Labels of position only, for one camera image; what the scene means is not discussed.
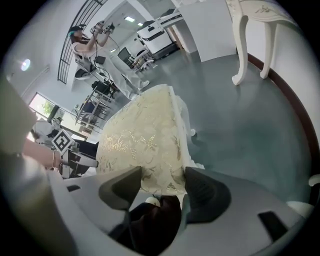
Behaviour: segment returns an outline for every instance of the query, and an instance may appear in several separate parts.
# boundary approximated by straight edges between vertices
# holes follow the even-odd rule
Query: curved table leg
[[[269,69],[272,61],[272,55],[274,53],[276,23],[265,22],[264,30],[265,30],[265,58],[264,58],[263,69],[260,72],[260,77],[262,79],[267,78],[269,73]]]
[[[233,36],[238,50],[240,68],[238,74],[232,77],[233,83],[237,86],[244,79],[248,68],[248,52],[246,42],[246,26],[248,16],[235,15],[233,17]]]

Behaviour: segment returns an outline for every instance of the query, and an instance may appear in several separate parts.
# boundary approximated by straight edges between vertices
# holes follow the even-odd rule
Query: floor
[[[150,87],[173,86],[196,129],[190,152],[207,170],[256,182],[283,201],[308,202],[311,158],[302,125],[270,79],[249,64],[239,86],[237,55],[201,63],[198,53],[177,51],[144,71]],[[128,100],[122,95],[121,105]]]

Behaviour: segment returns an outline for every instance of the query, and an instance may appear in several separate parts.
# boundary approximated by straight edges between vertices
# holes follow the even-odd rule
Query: gold floral tablecloth
[[[141,166],[143,191],[157,195],[185,193],[171,93],[166,84],[157,85],[109,119],[96,155],[97,174]]]

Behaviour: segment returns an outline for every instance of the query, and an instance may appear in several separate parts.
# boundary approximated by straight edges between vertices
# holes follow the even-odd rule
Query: brown trim
[[[264,63],[254,57],[253,55],[248,53],[248,61],[255,65],[258,69],[262,70],[264,67]],[[308,141],[308,146],[311,155],[311,176],[320,173],[320,150],[317,135],[314,129],[314,126],[311,122],[311,119],[304,107],[301,103],[298,96],[294,93],[291,87],[286,83],[286,81],[277,74],[273,69],[270,68],[268,77],[279,87],[284,96],[290,102],[293,110],[298,116],[304,133],[306,135],[306,139]],[[315,185],[311,188],[309,203],[311,205],[316,205],[319,196],[319,185]]]

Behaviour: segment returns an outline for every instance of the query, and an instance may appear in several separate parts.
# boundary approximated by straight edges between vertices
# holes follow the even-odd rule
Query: light fixture
[[[131,18],[131,17],[129,17],[129,16],[126,17],[125,20],[128,21],[128,22],[134,22],[134,21],[135,21],[134,18]]]
[[[30,66],[30,59],[25,59],[24,62],[21,64],[21,70],[26,71]]]

